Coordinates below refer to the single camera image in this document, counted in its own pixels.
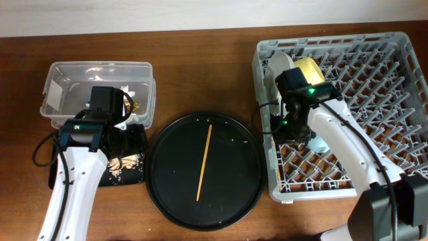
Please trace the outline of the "white tissue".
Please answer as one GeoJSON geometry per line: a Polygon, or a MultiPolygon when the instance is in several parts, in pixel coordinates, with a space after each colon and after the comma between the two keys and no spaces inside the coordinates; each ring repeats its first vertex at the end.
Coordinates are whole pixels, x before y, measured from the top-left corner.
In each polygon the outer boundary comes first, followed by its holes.
{"type": "Polygon", "coordinates": [[[126,85],[126,86],[121,86],[121,87],[120,87],[120,89],[121,89],[123,92],[127,93],[131,98],[133,98],[133,97],[134,97],[134,95],[135,95],[135,91],[131,91],[131,90],[129,90],[129,86],[128,86],[128,85],[126,85]]]}
{"type": "Polygon", "coordinates": [[[139,115],[132,113],[128,118],[127,123],[137,123],[139,120],[139,117],[140,117],[139,115]]]}

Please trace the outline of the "brown gold snack wrapper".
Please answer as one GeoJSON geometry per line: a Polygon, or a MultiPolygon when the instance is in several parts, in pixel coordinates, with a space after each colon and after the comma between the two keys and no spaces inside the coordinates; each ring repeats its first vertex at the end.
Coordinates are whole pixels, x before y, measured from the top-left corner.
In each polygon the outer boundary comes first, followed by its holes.
{"type": "Polygon", "coordinates": [[[126,112],[131,112],[133,115],[137,114],[137,111],[140,109],[140,104],[137,102],[130,103],[128,99],[124,99],[124,104],[126,107],[126,112]]]}

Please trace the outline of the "blue cup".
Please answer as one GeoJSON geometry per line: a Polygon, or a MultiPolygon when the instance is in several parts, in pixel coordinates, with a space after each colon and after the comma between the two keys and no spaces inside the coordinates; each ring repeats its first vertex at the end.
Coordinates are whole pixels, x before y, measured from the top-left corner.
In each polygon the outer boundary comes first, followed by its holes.
{"type": "Polygon", "coordinates": [[[311,132],[307,147],[316,153],[325,153],[330,150],[326,142],[314,132],[311,132]]]}

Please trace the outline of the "yellow bowl with food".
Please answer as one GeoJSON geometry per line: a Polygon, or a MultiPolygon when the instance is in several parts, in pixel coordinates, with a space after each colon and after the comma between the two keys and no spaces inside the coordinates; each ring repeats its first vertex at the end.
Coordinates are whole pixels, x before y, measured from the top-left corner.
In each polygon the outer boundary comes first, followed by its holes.
{"type": "Polygon", "coordinates": [[[306,57],[295,61],[294,66],[301,69],[307,83],[311,85],[320,84],[325,81],[323,73],[312,58],[306,57]]]}

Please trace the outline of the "grey plate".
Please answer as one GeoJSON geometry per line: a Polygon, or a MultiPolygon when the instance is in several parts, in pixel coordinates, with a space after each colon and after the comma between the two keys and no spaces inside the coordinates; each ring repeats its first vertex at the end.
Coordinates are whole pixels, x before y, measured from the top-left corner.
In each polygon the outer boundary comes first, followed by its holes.
{"type": "Polygon", "coordinates": [[[276,87],[275,79],[283,72],[295,68],[292,58],[283,53],[276,52],[268,61],[265,69],[264,86],[267,91],[267,99],[272,102],[280,100],[281,95],[276,87]]]}

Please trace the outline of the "wooden chopstick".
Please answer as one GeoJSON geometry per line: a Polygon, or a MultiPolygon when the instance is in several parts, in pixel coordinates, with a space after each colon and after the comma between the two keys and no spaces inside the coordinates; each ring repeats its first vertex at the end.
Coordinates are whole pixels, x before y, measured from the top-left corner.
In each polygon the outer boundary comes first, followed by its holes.
{"type": "Polygon", "coordinates": [[[198,189],[197,189],[196,202],[199,201],[200,195],[201,195],[201,187],[202,187],[202,183],[203,183],[203,176],[204,176],[204,173],[205,173],[205,166],[206,166],[206,162],[207,162],[207,156],[208,156],[208,151],[209,151],[209,144],[210,144],[210,140],[211,140],[211,133],[212,133],[212,124],[210,124],[209,128],[208,128],[207,140],[206,140],[206,143],[205,143],[203,161],[202,161],[202,164],[201,164],[201,171],[200,171],[200,176],[199,176],[199,183],[198,183],[198,189]]]}
{"type": "Polygon", "coordinates": [[[278,157],[280,157],[281,155],[278,154],[278,148],[277,145],[272,137],[272,145],[273,145],[273,149],[274,149],[274,164],[275,164],[275,171],[276,171],[276,177],[278,181],[281,181],[281,174],[280,174],[280,170],[279,170],[279,164],[278,163],[278,157]]]}

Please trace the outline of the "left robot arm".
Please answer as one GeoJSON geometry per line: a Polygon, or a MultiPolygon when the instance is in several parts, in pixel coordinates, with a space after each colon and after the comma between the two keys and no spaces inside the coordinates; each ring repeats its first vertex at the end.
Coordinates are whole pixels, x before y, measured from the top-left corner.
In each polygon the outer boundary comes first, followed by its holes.
{"type": "Polygon", "coordinates": [[[121,89],[95,86],[90,106],[49,134],[57,156],[53,192],[38,240],[85,240],[102,176],[141,169],[148,141],[143,125],[127,124],[134,109],[121,89]]]}

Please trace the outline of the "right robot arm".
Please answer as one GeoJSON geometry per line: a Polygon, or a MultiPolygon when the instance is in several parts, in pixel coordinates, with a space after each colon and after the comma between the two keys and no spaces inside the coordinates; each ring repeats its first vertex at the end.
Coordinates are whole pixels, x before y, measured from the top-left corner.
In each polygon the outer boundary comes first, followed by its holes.
{"type": "Polygon", "coordinates": [[[311,84],[300,68],[274,78],[281,100],[277,137],[320,137],[349,176],[358,201],[347,223],[319,240],[422,240],[427,237],[427,179],[408,176],[365,133],[329,82],[311,84]]]}

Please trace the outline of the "grey dishwasher rack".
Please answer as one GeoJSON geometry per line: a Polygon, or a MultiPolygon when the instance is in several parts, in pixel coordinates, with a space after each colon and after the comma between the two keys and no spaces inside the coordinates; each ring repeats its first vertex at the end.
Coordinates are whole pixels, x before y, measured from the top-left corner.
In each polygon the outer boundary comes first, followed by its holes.
{"type": "Polygon", "coordinates": [[[261,109],[270,197],[294,201],[354,197],[350,178],[331,151],[277,142],[277,180],[264,86],[269,59],[283,52],[294,61],[312,58],[326,81],[341,91],[353,117],[379,149],[409,175],[427,174],[427,83],[412,43],[402,32],[263,40],[252,61],[261,109]]]}

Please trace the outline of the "clear plastic bin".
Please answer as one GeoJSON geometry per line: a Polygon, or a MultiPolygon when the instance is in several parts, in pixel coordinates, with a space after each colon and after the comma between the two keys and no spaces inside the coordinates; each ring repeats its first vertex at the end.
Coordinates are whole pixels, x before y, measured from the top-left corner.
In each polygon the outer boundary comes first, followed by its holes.
{"type": "Polygon", "coordinates": [[[126,85],[135,91],[132,100],[140,104],[138,122],[126,123],[151,128],[156,106],[156,82],[152,65],[148,62],[55,62],[45,81],[40,114],[50,118],[52,127],[58,129],[66,120],[89,107],[94,86],[120,89],[126,85]]]}

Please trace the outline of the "black rectangular tray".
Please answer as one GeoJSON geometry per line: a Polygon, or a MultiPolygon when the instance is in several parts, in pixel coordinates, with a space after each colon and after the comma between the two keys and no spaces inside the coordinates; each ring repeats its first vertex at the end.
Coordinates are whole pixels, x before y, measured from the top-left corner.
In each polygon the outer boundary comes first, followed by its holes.
{"type": "Polygon", "coordinates": [[[100,182],[98,185],[99,187],[109,187],[109,186],[116,186],[116,185],[134,185],[144,180],[144,152],[148,149],[148,142],[147,142],[144,125],[128,125],[127,131],[128,130],[131,130],[134,132],[140,132],[142,134],[142,147],[140,149],[142,149],[143,152],[138,153],[142,155],[140,159],[140,167],[138,168],[138,171],[125,171],[119,177],[115,177],[106,168],[105,172],[103,173],[100,179],[100,182]]]}

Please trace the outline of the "food scraps pile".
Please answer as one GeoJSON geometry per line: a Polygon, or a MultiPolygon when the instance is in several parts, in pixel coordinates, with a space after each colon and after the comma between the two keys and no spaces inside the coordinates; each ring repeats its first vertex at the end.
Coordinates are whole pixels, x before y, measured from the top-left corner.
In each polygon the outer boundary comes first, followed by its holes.
{"type": "Polygon", "coordinates": [[[136,154],[112,159],[107,164],[107,170],[115,177],[119,177],[125,171],[138,171],[141,157],[141,154],[136,154]]]}

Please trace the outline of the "round black tray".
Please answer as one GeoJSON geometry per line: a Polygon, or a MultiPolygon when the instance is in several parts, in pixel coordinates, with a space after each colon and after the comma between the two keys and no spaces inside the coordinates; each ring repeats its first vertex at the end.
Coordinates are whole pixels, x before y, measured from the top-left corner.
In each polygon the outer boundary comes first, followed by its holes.
{"type": "Polygon", "coordinates": [[[263,191],[265,175],[265,157],[255,135],[218,112],[194,112],[167,125],[150,147],[145,164],[146,188],[158,211],[172,223],[197,231],[220,230],[244,218],[263,191]]]}

